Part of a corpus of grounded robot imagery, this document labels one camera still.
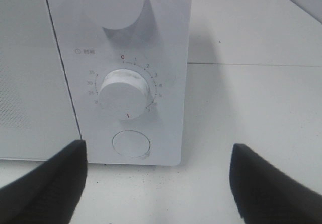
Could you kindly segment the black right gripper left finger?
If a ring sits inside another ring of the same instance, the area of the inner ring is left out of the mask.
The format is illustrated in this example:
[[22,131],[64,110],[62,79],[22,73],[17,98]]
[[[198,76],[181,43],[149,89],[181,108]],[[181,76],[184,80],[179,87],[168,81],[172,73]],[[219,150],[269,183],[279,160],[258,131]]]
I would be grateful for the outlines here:
[[87,174],[86,143],[75,140],[1,188],[1,223],[70,223]]

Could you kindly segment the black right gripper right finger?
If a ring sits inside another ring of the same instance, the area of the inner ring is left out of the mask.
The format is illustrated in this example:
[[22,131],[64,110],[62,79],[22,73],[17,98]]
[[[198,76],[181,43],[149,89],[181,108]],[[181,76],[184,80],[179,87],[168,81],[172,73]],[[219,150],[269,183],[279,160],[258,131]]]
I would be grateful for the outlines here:
[[244,223],[321,223],[321,194],[245,144],[232,147],[229,184]]

